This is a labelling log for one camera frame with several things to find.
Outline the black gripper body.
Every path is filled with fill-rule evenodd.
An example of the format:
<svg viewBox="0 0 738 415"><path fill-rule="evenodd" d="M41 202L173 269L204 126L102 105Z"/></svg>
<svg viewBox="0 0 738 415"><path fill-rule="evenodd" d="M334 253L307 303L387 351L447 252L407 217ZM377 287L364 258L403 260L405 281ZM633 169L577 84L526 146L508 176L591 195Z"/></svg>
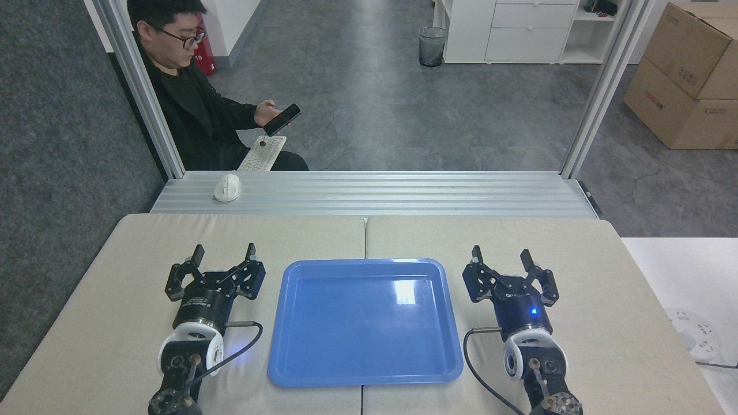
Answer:
<svg viewBox="0 0 738 415"><path fill-rule="evenodd" d="M184 289L184 297L174 318L173 328L185 322L196 322L208 325L224 335L234 299L231 294L191 282Z"/></svg>
<svg viewBox="0 0 738 415"><path fill-rule="evenodd" d="M545 305L540 294L495 297L495 317L503 342L528 329L546 329Z"/></svg>

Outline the person's left hand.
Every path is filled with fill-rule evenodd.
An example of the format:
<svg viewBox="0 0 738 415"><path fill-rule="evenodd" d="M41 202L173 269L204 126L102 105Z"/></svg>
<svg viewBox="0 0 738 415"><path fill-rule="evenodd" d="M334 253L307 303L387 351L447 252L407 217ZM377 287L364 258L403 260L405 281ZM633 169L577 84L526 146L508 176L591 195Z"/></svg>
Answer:
<svg viewBox="0 0 738 415"><path fill-rule="evenodd" d="M282 110L277 108L274 100L264 100L255 106L254 121L258 127L263 128L280 113Z"/></svg>

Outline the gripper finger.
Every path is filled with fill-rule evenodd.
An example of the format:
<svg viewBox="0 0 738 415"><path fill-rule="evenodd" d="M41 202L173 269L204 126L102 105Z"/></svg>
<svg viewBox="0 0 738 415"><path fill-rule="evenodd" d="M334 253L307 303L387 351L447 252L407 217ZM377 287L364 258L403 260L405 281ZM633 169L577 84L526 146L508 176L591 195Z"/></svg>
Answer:
<svg viewBox="0 0 738 415"><path fill-rule="evenodd" d="M256 246L250 243L243 262L217 277L216 287L229 299L242 295L246 299L255 300L265 276L265 266L257 258Z"/></svg>
<svg viewBox="0 0 738 415"><path fill-rule="evenodd" d="M182 287L187 275L193 276L193 283L204 284L205 276L200 272L199 266L205 255L205 248L201 244L197 244L192 256L183 263L174 263L171 267L164 292L171 301L181 300L185 296Z"/></svg>
<svg viewBox="0 0 738 415"><path fill-rule="evenodd" d="M528 249L522 250L520 259L527 272L527 276L525 276L521 286L524 292L532 292L534 290L533 281L537 280L542 289L540 297L543 304L546 307L553 307L559 299L559 292L553 272L551 270L544 270L541 266L537 265L533 261Z"/></svg>
<svg viewBox="0 0 738 415"><path fill-rule="evenodd" d="M469 298L475 304L495 296L501 299L509 289L503 276L483 263L479 245L472 248L472 258L464 268L463 279Z"/></svg>

